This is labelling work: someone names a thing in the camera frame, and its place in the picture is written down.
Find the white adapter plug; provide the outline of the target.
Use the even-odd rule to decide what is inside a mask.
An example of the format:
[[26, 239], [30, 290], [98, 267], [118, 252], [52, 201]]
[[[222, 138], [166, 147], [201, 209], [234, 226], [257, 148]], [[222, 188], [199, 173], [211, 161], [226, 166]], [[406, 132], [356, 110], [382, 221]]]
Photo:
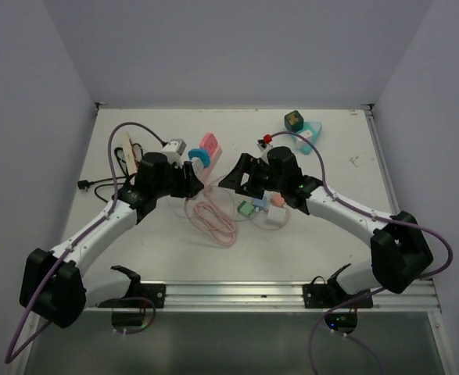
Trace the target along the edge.
[[205, 170], [205, 166], [204, 166], [204, 163], [201, 159], [199, 158], [194, 158], [192, 160], [192, 167], [193, 167], [193, 170], [195, 172], [196, 175], [200, 175], [203, 173], [203, 171]]

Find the blue charger plug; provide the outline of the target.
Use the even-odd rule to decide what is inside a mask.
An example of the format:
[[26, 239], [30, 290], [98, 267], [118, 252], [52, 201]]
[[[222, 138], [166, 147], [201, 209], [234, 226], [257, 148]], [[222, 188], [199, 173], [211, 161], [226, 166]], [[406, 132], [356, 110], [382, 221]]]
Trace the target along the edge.
[[268, 197], [264, 196], [262, 198], [253, 198], [252, 205], [258, 211], [267, 212], [269, 209], [270, 202]]

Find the green charger plug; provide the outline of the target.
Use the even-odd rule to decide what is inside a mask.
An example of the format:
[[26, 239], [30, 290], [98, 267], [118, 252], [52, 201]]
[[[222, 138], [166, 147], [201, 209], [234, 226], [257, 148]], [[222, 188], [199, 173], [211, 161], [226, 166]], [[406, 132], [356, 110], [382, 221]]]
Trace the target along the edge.
[[251, 219], [255, 214], [255, 211], [255, 206], [246, 200], [241, 201], [237, 206], [238, 214], [246, 219]]

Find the blue adapter plug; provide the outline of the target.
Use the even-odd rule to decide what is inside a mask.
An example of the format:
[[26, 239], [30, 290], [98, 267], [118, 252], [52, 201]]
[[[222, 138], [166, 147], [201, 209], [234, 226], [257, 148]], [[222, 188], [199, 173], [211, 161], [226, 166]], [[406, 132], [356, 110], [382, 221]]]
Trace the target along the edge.
[[207, 168], [211, 164], [210, 154], [204, 148], [193, 148], [188, 151], [188, 158], [194, 159], [199, 158], [203, 161], [205, 168]]

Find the pink charger plug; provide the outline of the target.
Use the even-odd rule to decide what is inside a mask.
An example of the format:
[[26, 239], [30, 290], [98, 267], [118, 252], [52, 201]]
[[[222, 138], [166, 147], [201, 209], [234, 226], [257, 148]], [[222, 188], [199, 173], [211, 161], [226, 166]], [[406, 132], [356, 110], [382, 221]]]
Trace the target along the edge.
[[285, 207], [285, 200], [279, 193], [274, 193], [270, 198], [270, 202], [275, 207], [278, 207], [278, 208]]

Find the white charger plug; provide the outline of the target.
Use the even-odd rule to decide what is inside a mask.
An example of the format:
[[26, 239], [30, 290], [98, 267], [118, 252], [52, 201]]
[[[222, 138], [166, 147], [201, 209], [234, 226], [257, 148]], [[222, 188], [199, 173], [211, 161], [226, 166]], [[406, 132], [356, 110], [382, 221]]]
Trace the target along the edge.
[[276, 226], [282, 226], [287, 221], [287, 210], [282, 207], [270, 206], [267, 211], [266, 222]]

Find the pink power strip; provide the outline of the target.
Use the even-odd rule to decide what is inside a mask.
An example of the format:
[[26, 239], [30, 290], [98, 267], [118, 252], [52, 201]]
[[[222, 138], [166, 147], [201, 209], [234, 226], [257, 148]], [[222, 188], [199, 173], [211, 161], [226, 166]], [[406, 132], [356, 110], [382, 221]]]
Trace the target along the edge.
[[201, 181], [202, 183], [206, 183], [210, 174], [213, 172], [213, 169], [215, 168], [215, 166], [217, 165], [221, 155], [222, 155], [222, 148], [221, 146], [218, 146], [215, 150], [215, 152], [211, 155], [210, 157], [210, 165], [208, 165], [207, 167], [204, 167], [198, 174], [197, 174], [197, 177], [199, 179], [199, 181]]

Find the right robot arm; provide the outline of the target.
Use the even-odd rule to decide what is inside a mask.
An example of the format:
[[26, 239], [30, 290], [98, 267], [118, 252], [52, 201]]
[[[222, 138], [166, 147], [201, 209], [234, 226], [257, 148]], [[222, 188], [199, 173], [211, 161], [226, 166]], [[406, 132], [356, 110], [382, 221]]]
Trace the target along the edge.
[[368, 261], [343, 266], [328, 279], [327, 296], [333, 305], [345, 306], [355, 294], [372, 288], [400, 294], [433, 261], [411, 214], [384, 216], [367, 208], [353, 210], [352, 202], [341, 203], [323, 181], [303, 174], [285, 146], [269, 148], [260, 158], [241, 154], [219, 185], [251, 198], [277, 192], [289, 207], [333, 223], [369, 247]]

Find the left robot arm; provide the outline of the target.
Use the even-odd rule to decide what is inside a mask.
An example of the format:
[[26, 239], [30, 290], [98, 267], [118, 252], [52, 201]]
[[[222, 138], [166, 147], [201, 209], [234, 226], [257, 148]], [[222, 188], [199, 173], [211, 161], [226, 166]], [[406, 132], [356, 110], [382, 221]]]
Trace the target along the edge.
[[100, 214], [49, 251], [27, 257], [20, 304], [56, 326], [72, 325], [83, 310], [100, 302], [149, 305], [138, 273], [112, 266], [104, 280], [85, 277], [93, 262], [122, 234], [138, 225], [163, 197], [193, 198], [203, 188], [199, 158], [177, 163], [163, 152], [147, 152], [136, 173], [119, 187]]

